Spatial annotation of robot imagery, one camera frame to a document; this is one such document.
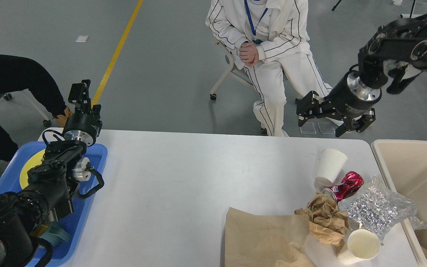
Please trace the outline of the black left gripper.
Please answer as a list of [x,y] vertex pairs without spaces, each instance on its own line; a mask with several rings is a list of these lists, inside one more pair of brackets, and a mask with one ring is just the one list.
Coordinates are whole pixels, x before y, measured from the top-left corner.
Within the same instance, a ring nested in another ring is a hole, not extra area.
[[76,113],[68,118],[62,132],[65,140],[81,141],[87,147],[96,143],[102,128],[101,105],[91,106],[89,86],[90,80],[72,84],[68,102],[75,105]]

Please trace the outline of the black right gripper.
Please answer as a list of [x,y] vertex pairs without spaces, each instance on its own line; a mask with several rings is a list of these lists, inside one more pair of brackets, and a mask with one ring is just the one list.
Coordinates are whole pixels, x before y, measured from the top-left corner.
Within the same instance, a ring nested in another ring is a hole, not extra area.
[[370,88],[361,81],[358,71],[349,71],[325,98],[310,91],[296,101],[298,126],[302,127],[308,119],[327,117],[339,126],[335,129],[337,138],[346,132],[363,132],[376,119],[372,107],[381,95],[380,88]]

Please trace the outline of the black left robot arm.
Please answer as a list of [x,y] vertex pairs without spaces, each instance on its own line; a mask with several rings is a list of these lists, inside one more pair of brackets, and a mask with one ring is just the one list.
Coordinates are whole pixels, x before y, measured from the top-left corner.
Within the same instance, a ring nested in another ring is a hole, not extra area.
[[43,137],[45,153],[41,164],[28,170],[28,186],[0,194],[0,267],[25,267],[39,247],[46,252],[36,266],[45,267],[53,246],[31,233],[50,217],[59,220],[73,213],[74,197],[87,199],[105,184],[84,157],[102,128],[101,106],[91,104],[89,86],[89,79],[71,86],[68,101],[76,110],[63,132],[54,131],[55,141]]

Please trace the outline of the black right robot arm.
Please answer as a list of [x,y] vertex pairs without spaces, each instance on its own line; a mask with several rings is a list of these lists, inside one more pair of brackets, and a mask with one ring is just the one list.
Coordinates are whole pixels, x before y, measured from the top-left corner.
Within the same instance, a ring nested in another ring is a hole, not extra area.
[[378,28],[358,52],[357,70],[349,71],[331,92],[320,97],[310,91],[297,101],[298,126],[312,118],[328,117],[342,122],[335,136],[363,132],[375,121],[373,105],[387,93],[401,93],[422,72],[427,72],[427,14],[401,18]]

